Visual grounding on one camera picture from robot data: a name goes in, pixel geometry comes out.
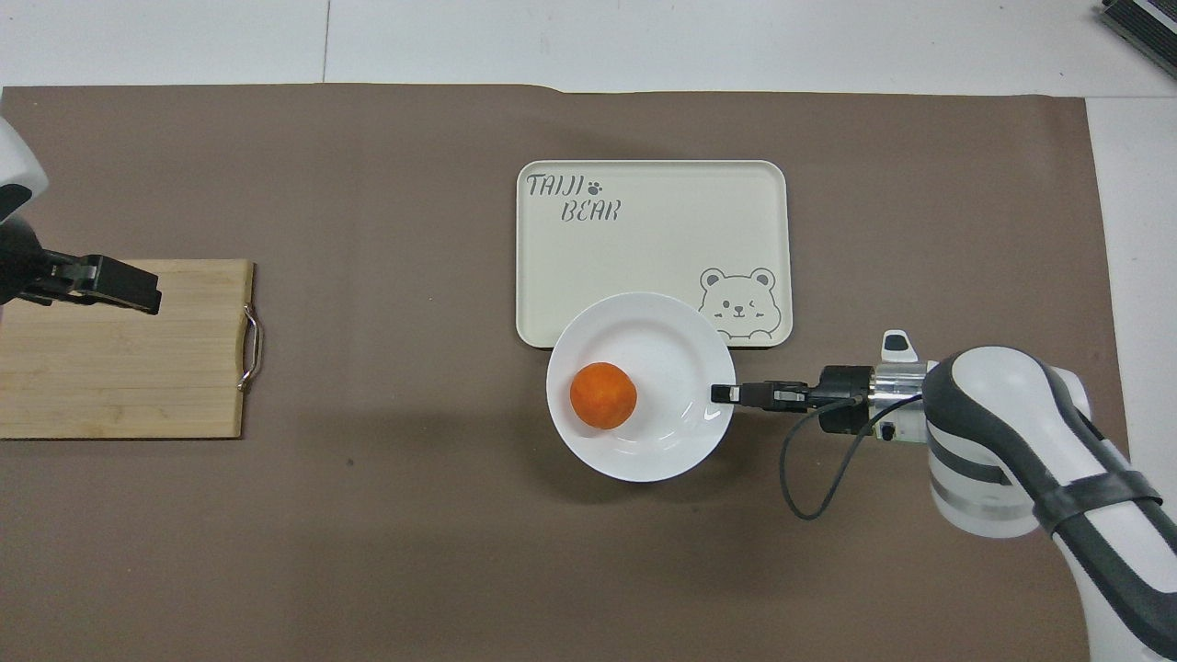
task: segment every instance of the black strap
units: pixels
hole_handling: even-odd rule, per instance
[[[927,436],[927,450],[932,451],[936,459],[939,459],[944,466],[947,466],[965,478],[972,478],[973,481],[980,481],[982,483],[995,483],[998,485],[1010,484],[1010,479],[1005,477],[1005,471],[1002,471],[1000,466],[965,459],[940,445],[940,443],[936,441],[936,437],[931,435]]]
[[[1161,504],[1161,495],[1152,489],[1143,474],[1111,471],[1086,476],[1043,494],[1035,503],[1033,515],[1048,534],[1053,534],[1058,524],[1066,518],[1105,505],[1141,498]]]

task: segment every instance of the bear face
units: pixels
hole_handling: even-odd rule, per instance
[[[780,326],[780,307],[772,296],[777,278],[767,269],[756,269],[747,276],[725,276],[709,269],[699,277],[703,285],[703,313],[729,338],[772,337]]]

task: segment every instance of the white table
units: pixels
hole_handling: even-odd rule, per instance
[[[0,0],[0,85],[527,82],[1085,97],[1131,455],[1173,496],[1177,81],[1100,25],[1097,6]],[[1177,496],[1165,508],[1177,517]]]

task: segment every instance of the brown mat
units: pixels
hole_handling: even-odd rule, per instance
[[[738,412],[624,484],[547,417],[514,332],[514,178],[536,159],[766,159],[796,326],[744,380],[1020,346],[1124,438],[1082,100],[518,86],[8,88],[49,172],[42,244],[257,263],[239,442],[0,444],[5,660],[1082,660],[1035,532],[988,541],[925,450],[867,442],[830,512],[777,486],[792,416]],[[849,438],[792,449],[814,504]]]

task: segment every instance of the orange ball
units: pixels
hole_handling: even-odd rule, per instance
[[[572,378],[568,389],[572,409],[593,428],[612,430],[633,413],[638,390],[630,376],[612,363],[591,363]]]

